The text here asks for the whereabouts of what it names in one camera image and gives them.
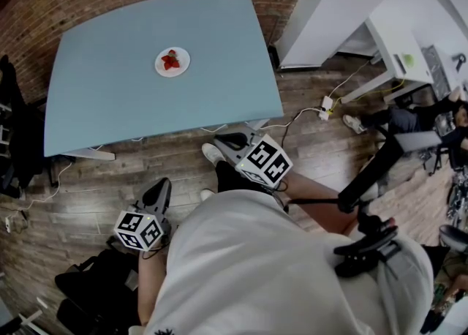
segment white t-shirt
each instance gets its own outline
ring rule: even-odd
[[[397,241],[393,273],[380,264],[341,279],[333,248],[350,238],[307,233],[263,193],[214,195],[174,235],[145,334],[417,334],[431,265],[414,241]]]

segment white plate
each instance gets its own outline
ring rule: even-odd
[[[164,61],[161,59],[163,56],[166,56],[169,53],[169,50],[174,50],[175,54],[177,55],[178,63],[181,65],[178,69],[171,67],[169,69],[164,68]],[[167,48],[164,49],[161,53],[158,54],[156,57],[156,61],[154,62],[154,68],[156,69],[157,73],[165,78],[174,78],[175,76],[179,76],[183,74],[186,69],[189,68],[190,64],[190,55],[187,53],[187,50],[177,47]]]

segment shoe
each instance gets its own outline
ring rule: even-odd
[[[214,146],[213,144],[203,144],[202,152],[205,155],[206,159],[210,161],[215,167],[219,161],[225,161],[224,156],[221,151]]]
[[[200,192],[200,199],[203,201],[205,201],[206,199],[210,198],[211,196],[214,195],[214,192],[209,190],[209,189],[202,189],[202,191]]]
[[[361,120],[359,118],[355,118],[353,116],[343,115],[343,123],[354,130],[358,135],[367,130],[361,124]]]

